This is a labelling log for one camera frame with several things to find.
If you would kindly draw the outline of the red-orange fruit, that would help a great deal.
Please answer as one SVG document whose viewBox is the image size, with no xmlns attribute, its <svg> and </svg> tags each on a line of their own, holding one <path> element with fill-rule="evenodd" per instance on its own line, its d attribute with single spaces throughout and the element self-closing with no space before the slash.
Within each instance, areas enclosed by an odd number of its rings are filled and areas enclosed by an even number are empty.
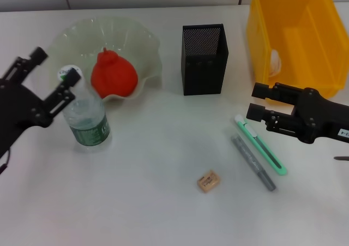
<svg viewBox="0 0 349 246">
<path fill-rule="evenodd" d="M 91 74 L 91 84 L 101 98 L 109 95 L 127 97 L 138 84 L 133 65 L 116 52 L 103 48 Z"/>
</svg>

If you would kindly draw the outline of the clear water bottle green label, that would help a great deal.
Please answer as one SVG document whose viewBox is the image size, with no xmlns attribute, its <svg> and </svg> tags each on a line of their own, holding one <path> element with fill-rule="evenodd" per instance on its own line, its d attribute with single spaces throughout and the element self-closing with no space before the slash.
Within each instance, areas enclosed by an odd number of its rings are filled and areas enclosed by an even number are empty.
<svg viewBox="0 0 349 246">
<path fill-rule="evenodd" d="M 57 72 L 58 79 L 64 80 L 72 69 L 76 70 L 81 78 L 71 89 L 75 99 L 63 109 L 63 116 L 79 145 L 86 148 L 103 147 L 111 138 L 103 101 L 86 82 L 81 69 L 76 65 L 61 67 Z"/>
</svg>

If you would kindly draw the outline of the black mesh pen holder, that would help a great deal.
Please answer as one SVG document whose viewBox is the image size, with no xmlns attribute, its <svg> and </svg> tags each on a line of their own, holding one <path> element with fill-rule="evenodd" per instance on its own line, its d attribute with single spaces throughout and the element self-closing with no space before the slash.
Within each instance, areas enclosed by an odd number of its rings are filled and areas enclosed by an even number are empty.
<svg viewBox="0 0 349 246">
<path fill-rule="evenodd" d="M 181 73 L 184 95 L 220 94 L 228 59 L 224 25 L 182 28 Z"/>
</svg>

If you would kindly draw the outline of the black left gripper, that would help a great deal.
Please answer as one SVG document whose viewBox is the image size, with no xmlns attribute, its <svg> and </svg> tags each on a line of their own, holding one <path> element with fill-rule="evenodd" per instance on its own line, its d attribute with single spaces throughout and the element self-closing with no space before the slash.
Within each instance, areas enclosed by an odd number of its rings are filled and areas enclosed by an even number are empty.
<svg viewBox="0 0 349 246">
<path fill-rule="evenodd" d="M 48 58 L 36 47 L 29 59 L 17 57 L 0 79 L 0 158 L 30 127 L 49 127 L 75 96 L 71 92 L 81 76 L 71 68 L 53 92 L 41 99 L 22 85 L 26 77 Z"/>
</svg>

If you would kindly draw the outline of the translucent wavy fruit plate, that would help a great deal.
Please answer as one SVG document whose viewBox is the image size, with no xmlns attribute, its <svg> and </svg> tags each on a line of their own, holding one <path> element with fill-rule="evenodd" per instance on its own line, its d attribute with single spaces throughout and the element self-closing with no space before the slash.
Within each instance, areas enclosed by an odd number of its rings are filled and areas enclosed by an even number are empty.
<svg viewBox="0 0 349 246">
<path fill-rule="evenodd" d="M 82 19 L 56 36 L 46 49 L 48 59 L 42 65 L 49 72 L 50 84 L 58 82 L 62 67 L 79 67 L 87 83 L 103 49 L 116 52 L 135 68 L 138 84 L 127 97 L 138 97 L 150 78 L 161 75 L 160 41 L 136 20 L 120 16 Z"/>
</svg>

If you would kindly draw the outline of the grey marker pen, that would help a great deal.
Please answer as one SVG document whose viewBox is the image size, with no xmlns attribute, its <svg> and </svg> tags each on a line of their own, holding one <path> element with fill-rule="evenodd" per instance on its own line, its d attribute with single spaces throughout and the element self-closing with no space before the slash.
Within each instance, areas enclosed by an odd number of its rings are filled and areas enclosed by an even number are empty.
<svg viewBox="0 0 349 246">
<path fill-rule="evenodd" d="M 231 137 L 231 141 L 235 145 L 235 147 L 239 150 L 240 154 L 248 163 L 248 165 L 253 170 L 253 172 L 258 176 L 260 181 L 264 184 L 264 186 L 269 191 L 274 191 L 276 189 L 276 185 L 274 184 L 272 179 L 269 177 L 268 173 L 265 171 L 265 169 L 260 164 L 260 162 L 257 160 L 257 158 L 254 156 L 252 151 L 243 141 L 243 139 L 238 134 L 236 134 Z"/>
</svg>

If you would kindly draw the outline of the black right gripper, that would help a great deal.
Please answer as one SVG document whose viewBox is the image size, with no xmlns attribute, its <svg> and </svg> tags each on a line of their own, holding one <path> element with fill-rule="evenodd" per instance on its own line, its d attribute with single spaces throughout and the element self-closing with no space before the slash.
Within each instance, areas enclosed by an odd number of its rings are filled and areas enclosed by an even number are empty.
<svg viewBox="0 0 349 246">
<path fill-rule="evenodd" d="M 312 144 L 326 137 L 349 143 L 349 106 L 325 99 L 313 88 L 297 88 L 276 83 L 272 88 L 255 83 L 252 96 L 294 105 L 290 115 L 264 106 L 249 104 L 247 119 L 264 121 L 266 129 Z"/>
</svg>

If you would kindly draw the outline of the yellow plastic storage bin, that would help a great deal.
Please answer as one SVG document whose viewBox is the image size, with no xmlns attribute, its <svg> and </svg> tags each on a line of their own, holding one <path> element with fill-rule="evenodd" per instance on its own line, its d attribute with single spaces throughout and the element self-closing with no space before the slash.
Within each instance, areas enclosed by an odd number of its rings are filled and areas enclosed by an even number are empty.
<svg viewBox="0 0 349 246">
<path fill-rule="evenodd" d="M 246 36 L 255 81 L 314 88 L 331 98 L 349 71 L 349 36 L 333 0 L 251 0 Z M 281 72 L 269 77 L 277 50 Z"/>
</svg>

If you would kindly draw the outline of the mint green utility knife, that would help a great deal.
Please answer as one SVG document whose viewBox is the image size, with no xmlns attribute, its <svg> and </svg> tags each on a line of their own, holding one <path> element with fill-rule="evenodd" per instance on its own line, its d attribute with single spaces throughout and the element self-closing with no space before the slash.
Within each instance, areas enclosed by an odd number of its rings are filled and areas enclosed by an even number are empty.
<svg viewBox="0 0 349 246">
<path fill-rule="evenodd" d="M 239 129 L 249 139 L 253 146 L 259 151 L 263 158 L 269 163 L 269 165 L 275 170 L 278 175 L 285 176 L 287 169 L 282 162 L 276 157 L 276 155 L 269 149 L 265 142 L 259 137 L 256 131 L 247 123 L 247 121 L 241 115 L 236 115 L 234 121 L 238 125 Z"/>
</svg>

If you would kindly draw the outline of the beige eraser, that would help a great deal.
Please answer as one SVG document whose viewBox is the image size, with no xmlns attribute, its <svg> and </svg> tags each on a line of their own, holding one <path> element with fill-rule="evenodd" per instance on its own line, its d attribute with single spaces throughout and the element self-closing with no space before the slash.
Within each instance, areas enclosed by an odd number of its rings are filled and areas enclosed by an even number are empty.
<svg viewBox="0 0 349 246">
<path fill-rule="evenodd" d="M 208 193 L 215 188 L 220 181 L 220 176 L 213 170 L 209 170 L 197 180 L 197 185 L 204 193 Z"/>
</svg>

